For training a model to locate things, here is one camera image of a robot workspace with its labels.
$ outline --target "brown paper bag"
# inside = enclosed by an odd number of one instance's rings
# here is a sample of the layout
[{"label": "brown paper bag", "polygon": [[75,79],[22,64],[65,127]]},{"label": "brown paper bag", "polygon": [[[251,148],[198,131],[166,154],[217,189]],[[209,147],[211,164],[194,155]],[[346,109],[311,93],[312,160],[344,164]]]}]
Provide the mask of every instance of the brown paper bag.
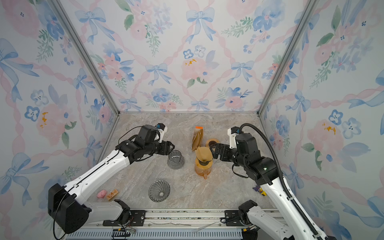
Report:
[{"label": "brown paper bag", "polygon": [[203,127],[195,127],[192,137],[192,151],[195,151],[198,147],[200,147],[201,141],[203,140],[203,136]]}]

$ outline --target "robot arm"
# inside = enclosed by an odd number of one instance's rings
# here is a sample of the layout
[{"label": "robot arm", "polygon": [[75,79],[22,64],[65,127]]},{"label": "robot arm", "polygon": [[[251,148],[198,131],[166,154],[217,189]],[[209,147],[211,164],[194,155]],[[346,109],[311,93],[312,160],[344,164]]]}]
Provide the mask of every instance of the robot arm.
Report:
[{"label": "robot arm", "polygon": [[105,159],[65,186],[55,184],[48,191],[48,213],[64,230],[72,233],[88,222],[117,220],[122,225],[130,219],[130,208],[121,200],[90,203],[87,199],[110,177],[144,155],[169,155],[175,148],[170,141],[163,141],[167,127],[144,125],[138,135],[133,135],[116,146]]},{"label": "robot arm", "polygon": [[[256,130],[266,141],[274,160],[262,157],[257,147],[257,142],[250,133],[243,133],[242,128],[250,126]],[[241,127],[228,129],[230,144],[215,145],[212,151],[215,159],[232,162],[235,166],[242,166],[248,177],[254,180],[267,193],[275,203],[280,213],[288,223],[282,225],[273,217],[266,214],[257,203],[249,200],[239,207],[239,217],[243,224],[254,224],[275,240],[327,240],[327,235],[315,224],[304,210],[303,206],[295,200],[288,183],[282,175],[280,166],[272,146],[265,135],[251,124],[243,124]]]}]

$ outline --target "marble countertop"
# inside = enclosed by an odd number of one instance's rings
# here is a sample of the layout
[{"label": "marble countertop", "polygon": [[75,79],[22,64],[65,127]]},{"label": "marble countertop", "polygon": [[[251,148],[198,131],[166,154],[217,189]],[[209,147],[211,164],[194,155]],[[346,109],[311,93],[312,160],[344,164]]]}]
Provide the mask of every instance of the marble countertop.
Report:
[{"label": "marble countertop", "polygon": [[[119,191],[117,199],[123,200],[131,208],[237,208],[240,204],[252,199],[263,208],[275,207],[268,196],[262,196],[252,188],[256,186],[251,179],[244,179],[232,172],[231,162],[214,160],[208,179],[204,179],[194,171],[196,155],[191,150],[192,135],[195,126],[204,127],[203,145],[209,138],[216,138],[221,143],[229,144],[227,129],[248,122],[259,127],[257,115],[254,113],[125,113],[120,119],[111,141],[107,147],[109,154],[118,144],[118,139],[133,127],[144,124],[164,123],[168,131],[164,140],[171,141],[175,149],[185,158],[181,169],[173,170],[167,165],[167,156],[154,155],[142,162],[134,162],[106,181],[88,199],[91,202],[106,202],[98,199],[97,193],[103,189],[111,192]],[[137,134],[139,129],[132,130],[125,139]],[[256,138],[262,156],[266,154],[266,144],[251,128],[249,131]],[[235,172],[245,175],[241,167]],[[169,197],[162,202],[153,202],[148,196],[149,186],[156,180],[165,180],[170,185]]]}]

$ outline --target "wall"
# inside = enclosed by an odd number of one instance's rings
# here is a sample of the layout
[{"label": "wall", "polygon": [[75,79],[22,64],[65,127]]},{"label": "wall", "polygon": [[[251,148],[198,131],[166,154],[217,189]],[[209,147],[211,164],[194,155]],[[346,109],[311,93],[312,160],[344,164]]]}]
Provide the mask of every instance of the wall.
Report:
[{"label": "wall", "polygon": [[383,12],[320,0],[262,113],[291,189],[338,240],[384,239]]},{"label": "wall", "polygon": [[45,1],[0,5],[0,239],[51,239],[48,189],[93,166],[115,115]]},{"label": "wall", "polygon": [[306,0],[61,3],[122,111],[255,111]]}]

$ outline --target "roll of tape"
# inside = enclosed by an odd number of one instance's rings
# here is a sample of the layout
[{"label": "roll of tape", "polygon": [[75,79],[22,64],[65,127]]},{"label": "roll of tape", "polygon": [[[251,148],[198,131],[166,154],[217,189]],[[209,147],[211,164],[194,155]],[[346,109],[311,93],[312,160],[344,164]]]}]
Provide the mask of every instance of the roll of tape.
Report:
[{"label": "roll of tape", "polygon": [[210,147],[210,145],[215,145],[216,143],[220,143],[220,141],[216,138],[210,138],[205,142],[205,146]]}]

